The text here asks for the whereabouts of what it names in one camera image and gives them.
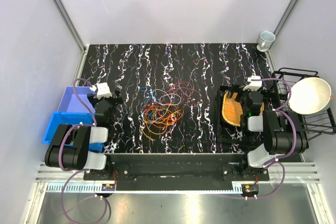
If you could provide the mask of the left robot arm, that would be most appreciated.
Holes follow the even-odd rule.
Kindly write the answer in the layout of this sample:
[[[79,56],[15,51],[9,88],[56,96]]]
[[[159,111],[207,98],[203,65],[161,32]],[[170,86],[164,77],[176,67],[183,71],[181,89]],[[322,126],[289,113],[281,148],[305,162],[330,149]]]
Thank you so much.
[[[63,171],[95,169],[99,178],[107,180],[113,175],[113,167],[101,150],[91,151],[90,145],[104,144],[108,140],[108,127],[123,99],[119,90],[105,97],[91,93],[87,98],[95,110],[94,119],[91,123],[59,123],[46,151],[45,164]]]

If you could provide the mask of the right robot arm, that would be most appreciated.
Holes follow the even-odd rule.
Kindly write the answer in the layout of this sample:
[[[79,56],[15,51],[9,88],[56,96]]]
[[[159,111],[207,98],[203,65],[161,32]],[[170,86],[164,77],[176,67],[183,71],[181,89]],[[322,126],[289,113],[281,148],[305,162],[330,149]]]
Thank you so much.
[[[241,131],[248,136],[260,133],[263,139],[259,147],[247,153],[247,162],[238,167],[239,176],[244,180],[256,176],[257,168],[266,168],[308,148],[297,113],[265,108],[265,104],[275,98],[274,92],[261,90],[255,84],[233,85],[226,94],[226,101],[233,101],[241,110],[238,116]]]

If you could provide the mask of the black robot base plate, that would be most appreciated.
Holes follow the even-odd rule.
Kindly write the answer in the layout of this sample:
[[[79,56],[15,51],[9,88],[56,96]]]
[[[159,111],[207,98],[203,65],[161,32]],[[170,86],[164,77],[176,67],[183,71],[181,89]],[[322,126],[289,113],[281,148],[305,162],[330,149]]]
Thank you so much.
[[[246,154],[108,154],[103,170],[85,173],[84,180],[127,181],[138,177],[210,177],[224,181],[269,181],[264,168],[251,168]]]

